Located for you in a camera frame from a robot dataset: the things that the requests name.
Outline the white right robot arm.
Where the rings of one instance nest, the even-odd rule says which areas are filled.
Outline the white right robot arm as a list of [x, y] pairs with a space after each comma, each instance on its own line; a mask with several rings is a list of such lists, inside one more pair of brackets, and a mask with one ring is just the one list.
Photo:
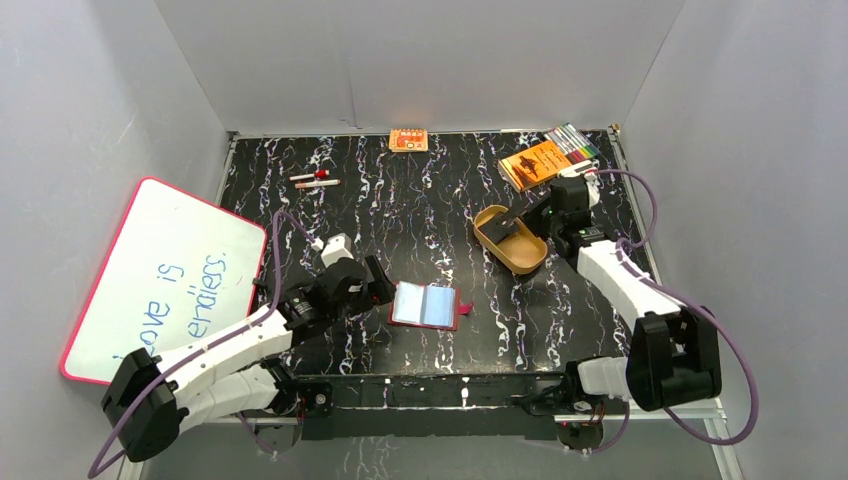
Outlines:
[[600, 291], [631, 332], [627, 355], [567, 364], [565, 405], [587, 414], [610, 397], [654, 411], [718, 396], [716, 328], [694, 308], [648, 286], [649, 275], [594, 223], [594, 200], [584, 177], [559, 177], [521, 215], [534, 235], [552, 241], [557, 254]]

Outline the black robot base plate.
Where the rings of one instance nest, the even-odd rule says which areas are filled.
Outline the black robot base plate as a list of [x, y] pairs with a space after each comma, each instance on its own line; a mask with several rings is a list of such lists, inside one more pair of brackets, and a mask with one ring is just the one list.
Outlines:
[[243, 415], [259, 428], [292, 425], [300, 440], [512, 436], [594, 448], [625, 411], [563, 373], [300, 376], [281, 392], [280, 405]]

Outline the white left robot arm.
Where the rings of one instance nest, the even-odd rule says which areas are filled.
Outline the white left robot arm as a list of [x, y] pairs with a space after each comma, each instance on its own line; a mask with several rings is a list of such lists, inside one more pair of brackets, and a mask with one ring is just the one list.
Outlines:
[[311, 279], [275, 286], [268, 304], [216, 334], [157, 354], [126, 354], [101, 401], [113, 428], [107, 442], [142, 462], [209, 419], [245, 410], [290, 414], [299, 391], [273, 357], [392, 303], [395, 292], [375, 256], [341, 258]]

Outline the red leather card holder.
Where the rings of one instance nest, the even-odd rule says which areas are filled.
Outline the red leather card holder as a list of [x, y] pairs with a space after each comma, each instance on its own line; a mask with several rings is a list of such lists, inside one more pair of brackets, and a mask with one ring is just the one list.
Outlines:
[[459, 290], [438, 285], [398, 282], [390, 304], [388, 323], [395, 326], [455, 331], [462, 316], [473, 310], [463, 303]]

